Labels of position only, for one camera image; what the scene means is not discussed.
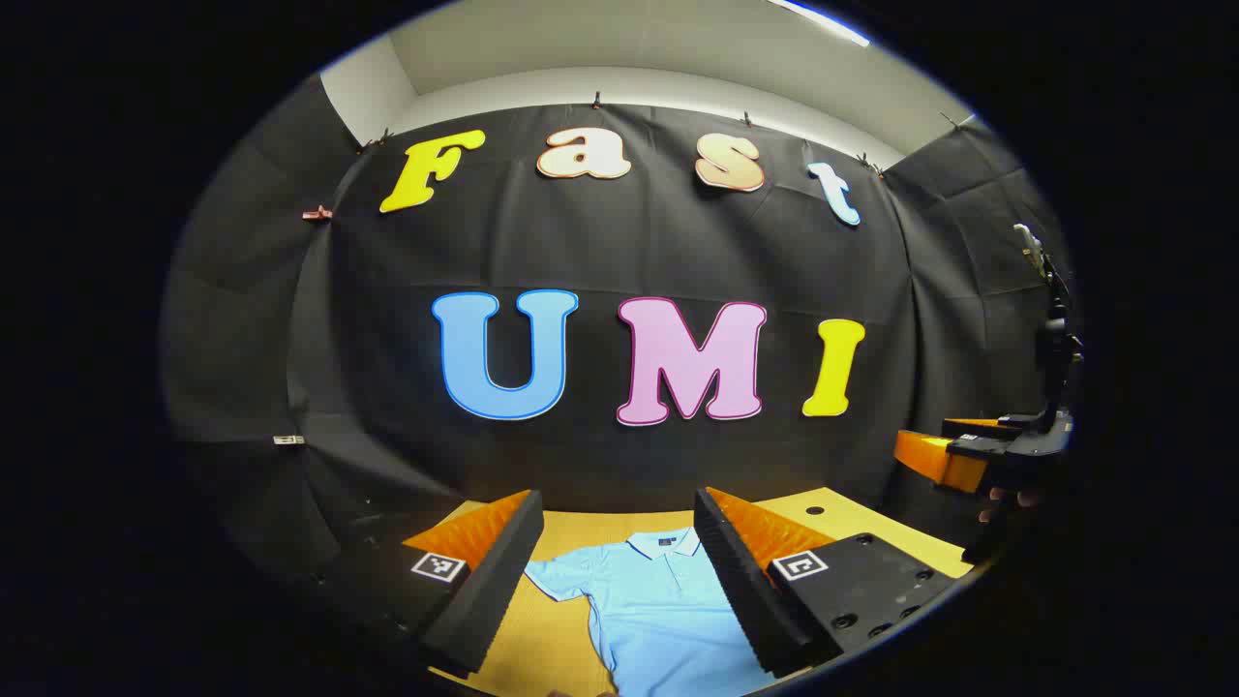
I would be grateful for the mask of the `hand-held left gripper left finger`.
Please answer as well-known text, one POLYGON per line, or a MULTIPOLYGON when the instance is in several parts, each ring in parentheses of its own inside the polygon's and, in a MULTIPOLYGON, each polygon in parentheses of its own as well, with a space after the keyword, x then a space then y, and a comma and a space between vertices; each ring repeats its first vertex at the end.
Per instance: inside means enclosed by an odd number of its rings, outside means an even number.
POLYGON ((388 516, 310 574, 310 595, 387 664, 479 672, 544 529, 523 490, 414 532, 388 516))

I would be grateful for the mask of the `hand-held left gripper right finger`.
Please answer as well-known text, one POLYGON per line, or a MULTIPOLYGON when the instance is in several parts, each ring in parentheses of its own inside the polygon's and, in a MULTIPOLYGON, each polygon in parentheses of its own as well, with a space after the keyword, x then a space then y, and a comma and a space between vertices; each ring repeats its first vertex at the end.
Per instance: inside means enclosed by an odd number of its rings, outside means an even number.
POLYGON ((864 652, 968 573, 963 550, 828 487, 748 501, 696 490, 693 526, 776 678, 864 652))

